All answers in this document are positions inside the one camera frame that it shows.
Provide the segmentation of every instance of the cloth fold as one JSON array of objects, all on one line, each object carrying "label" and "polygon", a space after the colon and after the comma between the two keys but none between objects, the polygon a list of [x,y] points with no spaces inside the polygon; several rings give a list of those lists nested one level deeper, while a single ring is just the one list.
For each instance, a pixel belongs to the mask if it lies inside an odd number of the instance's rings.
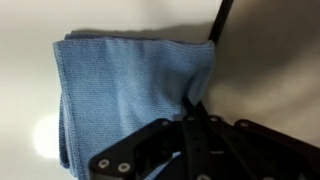
[{"label": "cloth fold", "polygon": [[214,44],[67,35],[54,43],[61,82],[60,161],[79,180],[97,153],[200,100]]}]

